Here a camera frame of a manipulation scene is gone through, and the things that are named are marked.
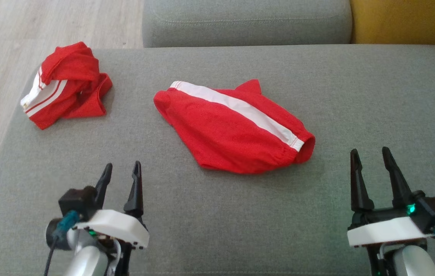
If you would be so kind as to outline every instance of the black cable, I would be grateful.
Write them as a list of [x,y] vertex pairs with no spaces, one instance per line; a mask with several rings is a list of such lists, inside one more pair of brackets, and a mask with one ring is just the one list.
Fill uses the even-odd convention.
[[45,264],[44,276],[47,276],[47,274],[49,274],[49,267],[51,267],[52,255],[54,254],[54,249],[56,248],[57,242],[58,242],[58,238],[54,237],[54,240],[52,241],[52,245],[51,245],[51,251],[49,252],[49,257],[47,257],[47,263]]

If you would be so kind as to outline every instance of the sofa cushion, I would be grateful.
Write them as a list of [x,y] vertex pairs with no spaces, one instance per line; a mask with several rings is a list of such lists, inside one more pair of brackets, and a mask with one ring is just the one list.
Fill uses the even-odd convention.
[[[122,211],[142,163],[147,250],[132,275],[367,275],[350,248],[349,152],[359,150],[377,208],[391,206],[381,148],[413,190],[435,196],[435,46],[316,45],[94,51],[114,87],[105,117],[60,120],[45,131],[18,105],[0,153],[0,276],[40,275],[44,232],[71,187],[114,171],[105,208]],[[310,161],[262,175],[198,166],[153,105],[174,80],[262,93],[317,138]],[[30,89],[28,82],[25,93]],[[435,240],[429,241],[435,260]],[[56,251],[49,275],[71,252]]]
[[151,0],[144,47],[340,44],[351,40],[349,0]]

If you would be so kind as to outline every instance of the green led light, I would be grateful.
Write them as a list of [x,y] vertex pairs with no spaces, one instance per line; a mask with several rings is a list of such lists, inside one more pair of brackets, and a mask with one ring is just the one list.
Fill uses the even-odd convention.
[[407,215],[415,213],[415,204],[407,205]]

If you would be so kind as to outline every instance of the wooden floor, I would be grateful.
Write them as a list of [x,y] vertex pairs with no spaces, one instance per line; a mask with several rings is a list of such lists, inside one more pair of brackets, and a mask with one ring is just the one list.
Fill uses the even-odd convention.
[[0,147],[30,73],[56,46],[142,48],[143,0],[0,0]]

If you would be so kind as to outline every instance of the clothing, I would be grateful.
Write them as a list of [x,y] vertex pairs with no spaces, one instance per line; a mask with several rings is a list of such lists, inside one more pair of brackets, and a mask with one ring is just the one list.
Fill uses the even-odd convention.
[[215,90],[178,81],[154,103],[203,168],[263,173],[313,154],[315,137],[263,96],[258,80]]
[[33,86],[21,101],[23,111],[40,129],[60,117],[96,117],[106,114],[101,98],[112,87],[100,73],[98,59],[83,42],[56,47],[40,66]]

